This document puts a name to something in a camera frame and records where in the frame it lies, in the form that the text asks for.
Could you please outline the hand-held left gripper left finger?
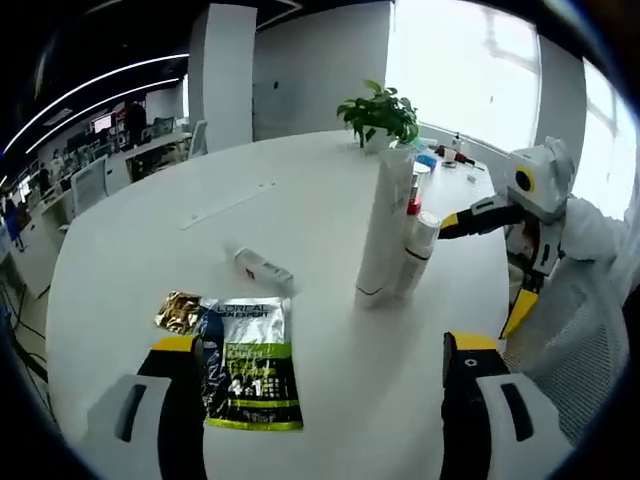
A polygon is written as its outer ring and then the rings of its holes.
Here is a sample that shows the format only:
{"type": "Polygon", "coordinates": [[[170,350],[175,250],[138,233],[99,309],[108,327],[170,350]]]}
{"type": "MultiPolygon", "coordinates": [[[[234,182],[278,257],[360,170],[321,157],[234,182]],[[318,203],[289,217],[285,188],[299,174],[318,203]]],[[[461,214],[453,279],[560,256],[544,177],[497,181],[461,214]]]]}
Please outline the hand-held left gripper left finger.
{"type": "Polygon", "coordinates": [[[87,463],[99,479],[203,479],[201,342],[153,344],[87,412],[87,463]]]}

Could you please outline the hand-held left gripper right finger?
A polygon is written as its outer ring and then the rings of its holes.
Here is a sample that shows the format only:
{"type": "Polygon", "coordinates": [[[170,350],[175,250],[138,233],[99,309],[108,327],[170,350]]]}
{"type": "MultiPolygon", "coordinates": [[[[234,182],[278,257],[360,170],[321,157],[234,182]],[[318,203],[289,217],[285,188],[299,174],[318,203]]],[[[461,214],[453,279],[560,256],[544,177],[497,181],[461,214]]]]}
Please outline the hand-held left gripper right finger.
{"type": "Polygon", "coordinates": [[[570,454],[555,405],[492,338],[445,333],[442,378],[442,479],[546,479],[570,454]]]}

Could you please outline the person's right hand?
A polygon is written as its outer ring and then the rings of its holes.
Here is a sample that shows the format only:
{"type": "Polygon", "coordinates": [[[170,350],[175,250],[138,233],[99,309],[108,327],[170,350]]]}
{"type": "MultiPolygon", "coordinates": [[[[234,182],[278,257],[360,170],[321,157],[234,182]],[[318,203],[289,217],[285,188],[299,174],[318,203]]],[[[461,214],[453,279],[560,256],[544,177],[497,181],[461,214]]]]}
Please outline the person's right hand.
{"type": "Polygon", "coordinates": [[[521,224],[521,251],[529,258],[535,256],[539,244],[539,221],[528,219],[521,224]]]}

